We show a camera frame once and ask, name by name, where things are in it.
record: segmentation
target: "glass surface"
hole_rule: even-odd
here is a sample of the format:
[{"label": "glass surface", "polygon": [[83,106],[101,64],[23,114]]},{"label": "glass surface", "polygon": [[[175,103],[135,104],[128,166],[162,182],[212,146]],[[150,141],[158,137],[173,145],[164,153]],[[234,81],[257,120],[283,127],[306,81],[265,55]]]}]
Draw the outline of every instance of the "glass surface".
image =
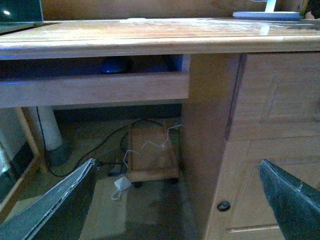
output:
[{"label": "glass surface", "polygon": [[0,34],[43,22],[40,0],[1,0]]}]

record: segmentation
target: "desk top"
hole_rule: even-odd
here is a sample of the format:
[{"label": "desk top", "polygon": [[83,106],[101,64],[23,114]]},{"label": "desk top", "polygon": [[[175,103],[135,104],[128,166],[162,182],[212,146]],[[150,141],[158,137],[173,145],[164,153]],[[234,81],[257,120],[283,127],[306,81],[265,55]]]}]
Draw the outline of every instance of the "desk top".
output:
[{"label": "desk top", "polygon": [[0,36],[0,59],[293,51],[320,51],[320,25],[222,18],[129,18],[47,21],[43,26]]}]

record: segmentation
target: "black cable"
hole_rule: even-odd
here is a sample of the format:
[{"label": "black cable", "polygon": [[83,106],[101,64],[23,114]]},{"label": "black cable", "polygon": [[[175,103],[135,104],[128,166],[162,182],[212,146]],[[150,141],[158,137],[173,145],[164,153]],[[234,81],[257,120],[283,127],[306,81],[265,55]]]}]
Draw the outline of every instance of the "black cable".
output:
[{"label": "black cable", "polygon": [[[87,152],[85,155],[83,155],[83,156],[77,161],[77,163],[75,164],[75,166],[73,167],[73,169],[72,169],[71,171],[69,171],[68,173],[63,174],[63,175],[58,175],[58,174],[54,173],[54,172],[50,169],[50,166],[49,166],[49,163],[48,163],[48,160],[47,160],[47,157],[46,157],[46,155],[47,155],[47,147],[46,147],[45,135],[44,135],[44,131],[43,131],[43,127],[42,127],[42,123],[41,123],[41,119],[40,119],[40,115],[39,115],[39,108],[38,108],[38,107],[36,107],[36,113],[37,113],[37,117],[38,117],[40,129],[41,129],[41,135],[42,135],[42,140],[43,140],[43,145],[44,145],[44,160],[45,160],[45,164],[46,164],[46,166],[47,166],[48,171],[49,171],[52,175],[54,175],[55,177],[59,177],[59,178],[64,178],[64,177],[70,175],[71,173],[73,173],[73,172],[78,168],[79,164],[81,163],[81,161],[82,161],[86,156],[88,156],[89,154],[91,154],[92,152],[94,152],[95,150],[97,150],[98,148],[100,148],[103,144],[106,143],[106,141],[107,141],[111,136],[113,136],[113,135],[116,134],[117,132],[119,132],[119,131],[121,131],[121,130],[123,130],[123,129],[125,129],[125,128],[127,128],[127,127],[129,126],[129,124],[128,124],[128,125],[126,125],[126,126],[123,126],[123,127],[118,128],[117,130],[115,130],[115,131],[113,131],[112,133],[110,133],[98,146],[96,146],[95,148],[93,148],[92,150],[90,150],[89,152]],[[137,123],[139,123],[139,122],[142,122],[142,121],[148,121],[148,122],[151,122],[151,123],[154,123],[154,124],[157,124],[157,125],[163,127],[163,125],[160,124],[159,122],[156,122],[156,121],[153,121],[153,120],[150,120],[150,119],[147,119],[147,118],[137,120],[137,121],[131,123],[131,125],[134,126],[135,124],[137,124]],[[123,138],[122,138],[121,141],[120,141],[121,150],[123,150],[124,152],[126,152],[126,151],[124,150],[124,148],[123,148],[122,145],[123,145],[123,142],[124,142],[124,140],[125,140],[125,138],[126,138],[127,136],[128,136],[128,132],[123,136]],[[114,164],[119,164],[119,163],[104,163],[104,162],[101,162],[101,166],[107,165],[107,164],[114,165]]]},{"label": "black cable", "polygon": [[41,119],[40,119],[40,115],[39,115],[39,108],[36,107],[36,113],[37,113],[37,117],[38,117],[38,120],[39,120],[39,125],[40,125],[40,129],[41,129],[41,134],[42,134],[42,140],[43,140],[43,145],[44,145],[44,160],[45,160],[45,164],[46,164],[46,167],[48,169],[48,171],[54,175],[55,177],[59,177],[59,178],[64,178],[68,175],[70,175],[71,173],[73,173],[79,166],[79,163],[86,157],[88,156],[90,153],[94,152],[95,150],[97,150],[99,147],[101,147],[112,135],[114,135],[115,133],[121,131],[122,129],[125,129],[127,126],[123,126],[121,128],[118,128],[117,130],[113,131],[112,133],[110,133],[98,146],[96,146],[94,149],[92,149],[91,151],[87,152],[85,155],[83,155],[79,160],[78,162],[75,164],[75,166],[73,167],[73,169],[71,171],[69,171],[68,173],[66,174],[63,174],[63,175],[58,175],[56,173],[54,173],[50,166],[49,166],[49,163],[48,163],[48,160],[46,158],[46,155],[47,155],[47,147],[46,147],[46,140],[45,140],[45,135],[44,135],[44,130],[43,130],[43,127],[42,127],[42,123],[41,123]]},{"label": "black cable", "polygon": [[67,175],[58,175],[56,173],[54,173],[50,166],[49,166],[49,163],[48,163],[48,160],[47,160],[47,147],[46,147],[46,140],[45,140],[45,135],[44,135],[44,130],[42,128],[42,123],[41,123],[41,119],[40,119],[40,115],[39,115],[39,108],[38,106],[36,107],[36,114],[37,114],[37,117],[38,117],[38,121],[39,121],[39,125],[40,125],[40,130],[41,130],[41,135],[42,135],[42,140],[43,140],[43,147],[44,147],[44,162],[45,162],[45,165],[46,165],[46,168],[48,169],[48,171],[55,177],[59,177],[59,178],[64,178],[66,176],[69,175],[69,173]]},{"label": "black cable", "polygon": [[[156,121],[153,121],[153,120],[150,120],[150,119],[147,119],[147,118],[138,120],[138,121],[132,123],[131,125],[134,126],[134,125],[137,124],[138,122],[142,122],[142,121],[151,122],[151,123],[154,123],[154,124],[157,124],[157,125],[163,127],[163,125],[162,125],[161,123],[156,122]],[[169,130],[180,133],[180,131],[179,131],[179,130],[176,130],[176,129],[169,129]],[[124,153],[126,152],[126,150],[125,150],[125,148],[123,147],[123,143],[124,143],[124,141],[125,141],[125,139],[126,139],[127,136],[128,136],[128,132],[123,136],[123,138],[122,138],[121,141],[120,141],[120,148],[121,148],[121,150],[122,150]]]}]

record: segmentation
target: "caster wheel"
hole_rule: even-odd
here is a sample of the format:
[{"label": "caster wheel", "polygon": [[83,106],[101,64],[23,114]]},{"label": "caster wheel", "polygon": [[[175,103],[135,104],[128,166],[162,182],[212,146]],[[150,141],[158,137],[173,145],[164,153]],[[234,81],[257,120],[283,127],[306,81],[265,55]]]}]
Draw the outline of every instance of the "caster wheel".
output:
[{"label": "caster wheel", "polygon": [[178,178],[170,178],[170,179],[169,179],[169,182],[170,182],[171,184],[177,184],[177,183],[179,182],[179,179],[178,179]]},{"label": "caster wheel", "polygon": [[142,187],[142,181],[136,181],[132,183],[135,189]]}]

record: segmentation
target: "white lamp base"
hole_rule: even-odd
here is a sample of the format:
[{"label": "white lamp base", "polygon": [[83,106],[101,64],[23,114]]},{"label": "white lamp base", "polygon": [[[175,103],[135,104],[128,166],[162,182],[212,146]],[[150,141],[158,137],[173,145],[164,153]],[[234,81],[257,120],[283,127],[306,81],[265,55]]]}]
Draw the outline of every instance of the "white lamp base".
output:
[{"label": "white lamp base", "polygon": [[302,17],[295,11],[236,11],[233,13],[236,19],[270,20],[270,21],[298,21]]}]

